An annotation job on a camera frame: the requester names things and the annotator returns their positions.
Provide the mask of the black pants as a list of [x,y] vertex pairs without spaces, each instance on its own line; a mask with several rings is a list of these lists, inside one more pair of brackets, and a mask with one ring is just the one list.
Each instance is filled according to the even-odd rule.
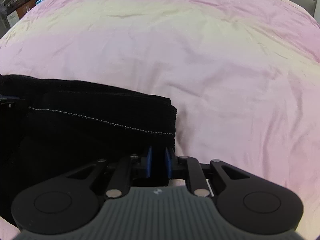
[[105,159],[165,161],[175,149],[177,110],[169,98],[76,80],[1,76],[1,216],[24,189]]

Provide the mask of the white drawer cabinet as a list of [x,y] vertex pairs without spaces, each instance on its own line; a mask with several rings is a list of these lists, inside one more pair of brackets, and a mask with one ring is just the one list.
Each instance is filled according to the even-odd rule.
[[10,27],[12,28],[20,20],[17,11],[13,11],[12,13],[8,14],[7,20]]

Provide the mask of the wooden bedside desk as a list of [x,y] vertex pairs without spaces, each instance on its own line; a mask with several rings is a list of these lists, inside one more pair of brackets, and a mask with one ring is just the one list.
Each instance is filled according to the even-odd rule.
[[18,18],[21,20],[23,16],[29,12],[33,7],[36,6],[36,0],[29,0],[28,2],[24,3],[22,6],[16,9]]

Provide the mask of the white standing fan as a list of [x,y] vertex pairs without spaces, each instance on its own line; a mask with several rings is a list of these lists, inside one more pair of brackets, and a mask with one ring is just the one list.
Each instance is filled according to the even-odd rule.
[[1,24],[3,25],[3,28],[5,30],[9,30],[10,29],[10,24],[7,20],[7,9],[6,9],[6,6],[4,5],[4,1],[5,0],[0,0],[0,3],[1,3],[1,7],[0,7],[0,10],[1,10]]

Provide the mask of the pink floral bed sheet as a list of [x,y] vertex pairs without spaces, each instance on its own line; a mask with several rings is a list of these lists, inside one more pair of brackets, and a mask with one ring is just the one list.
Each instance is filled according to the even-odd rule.
[[300,196],[319,235],[319,24],[288,0],[45,0],[1,38],[1,73],[171,98],[177,153]]

